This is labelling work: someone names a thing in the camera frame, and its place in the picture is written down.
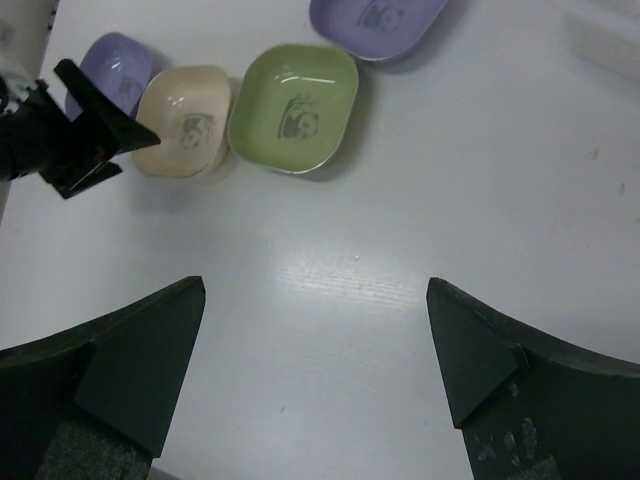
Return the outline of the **cream panda plate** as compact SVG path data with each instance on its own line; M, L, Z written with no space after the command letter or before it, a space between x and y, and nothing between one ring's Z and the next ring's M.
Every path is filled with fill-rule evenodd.
M163 178L204 177L223 162L232 104L229 77L214 65L159 73L146 87L136 120L160 143L132 153L141 173Z

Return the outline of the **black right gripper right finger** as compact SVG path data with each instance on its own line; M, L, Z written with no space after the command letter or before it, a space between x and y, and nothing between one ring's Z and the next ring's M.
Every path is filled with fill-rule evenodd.
M440 278L426 302L474 478L638 478L637 364L544 333Z

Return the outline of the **green panda plate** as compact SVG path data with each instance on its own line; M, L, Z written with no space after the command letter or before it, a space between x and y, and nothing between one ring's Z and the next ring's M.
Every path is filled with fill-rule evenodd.
M242 159L302 175L338 151L359 89L345 51L328 46L274 46L248 67L227 134Z

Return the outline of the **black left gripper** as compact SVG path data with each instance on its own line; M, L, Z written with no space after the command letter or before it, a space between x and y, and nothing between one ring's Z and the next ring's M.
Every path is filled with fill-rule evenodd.
M71 59L55 74L81 113L70 120L43 91L1 116L1 179L40 175L65 200L122 172L106 155L156 146L160 138L112 103Z

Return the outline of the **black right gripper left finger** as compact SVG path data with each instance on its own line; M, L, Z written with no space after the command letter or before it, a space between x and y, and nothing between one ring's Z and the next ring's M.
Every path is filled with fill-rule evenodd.
M200 329L199 276L1 352L4 479L145 479Z

